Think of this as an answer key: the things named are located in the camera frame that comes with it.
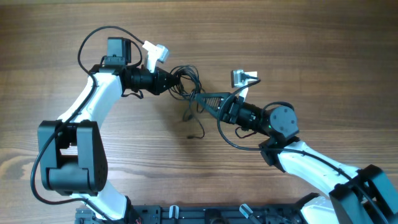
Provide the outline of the black USB-A cable blue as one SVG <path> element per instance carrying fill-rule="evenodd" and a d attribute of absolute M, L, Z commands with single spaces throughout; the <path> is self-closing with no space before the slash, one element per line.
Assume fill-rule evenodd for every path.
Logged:
<path fill-rule="evenodd" d="M 205 93 L 198 69 L 194 65 L 179 65 L 171 70 L 171 74 L 177 79 L 177 84 L 169 93 L 176 100 L 187 101 L 188 109 L 191 109 L 196 95 Z"/>

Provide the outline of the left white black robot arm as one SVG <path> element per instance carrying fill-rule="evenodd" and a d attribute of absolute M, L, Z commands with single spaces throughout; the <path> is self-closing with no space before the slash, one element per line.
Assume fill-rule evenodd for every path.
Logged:
<path fill-rule="evenodd" d="M 113 105 L 127 89 L 142 98 L 143 90 L 159 95 L 176 85 L 169 72 L 157 67 L 169 56 L 160 44 L 144 41 L 139 50 L 147 55 L 131 63 L 134 41 L 122 37 L 108 39 L 107 53 L 88 71 L 88 81 L 78 98 L 56 120 L 43 121 L 38 127 L 39 155 L 31 172 L 31 189 L 40 174 L 46 190 L 65 196 L 65 203 L 80 201 L 105 223 L 141 223 L 130 199 L 108 181 L 108 162 L 100 128 Z"/>

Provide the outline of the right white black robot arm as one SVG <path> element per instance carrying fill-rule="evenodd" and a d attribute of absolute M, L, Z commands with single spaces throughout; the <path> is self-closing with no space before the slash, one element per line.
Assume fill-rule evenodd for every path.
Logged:
<path fill-rule="evenodd" d="M 297 137 L 294 107 L 283 101 L 263 108 L 232 93 L 201 93 L 195 101 L 217 123 L 236 124 L 267 136 L 255 148 L 269 166 L 305 180 L 323 195 L 310 194 L 298 204 L 306 223 L 397 223 L 397 190 L 375 165 L 349 166 L 317 152 Z"/>

